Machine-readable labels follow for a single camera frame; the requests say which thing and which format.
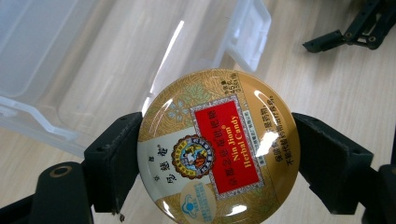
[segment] plastic container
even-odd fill
[[[260,0],[2,1],[0,125],[82,157],[189,72],[253,72],[270,24]]]

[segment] round tin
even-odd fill
[[[177,223],[261,223],[300,163],[292,115],[255,77],[211,69],[168,86],[143,118],[137,156],[151,199]]]

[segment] table surface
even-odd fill
[[[396,124],[396,28],[377,50],[345,45],[313,54],[302,44],[336,29],[344,32],[359,12],[361,2],[264,3],[273,21],[254,75],[269,84],[292,112],[321,119],[372,151],[374,169],[389,163]],[[0,207],[34,193],[37,177],[51,165],[82,161],[5,129],[0,129],[0,142]],[[265,223],[361,223],[363,211],[359,205],[354,216],[329,214],[298,175],[289,198]],[[121,212],[126,223],[174,223],[152,202],[140,178]],[[94,214],[94,220],[118,223],[119,217]]]

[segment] herbal candy tin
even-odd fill
[[[245,73],[189,74],[153,101],[137,155],[151,199],[177,223],[260,223],[286,200],[300,145],[291,113]]]

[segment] circular emblem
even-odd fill
[[[197,134],[179,139],[172,152],[172,164],[176,171],[189,179],[199,179],[209,174],[214,160],[212,146]]]

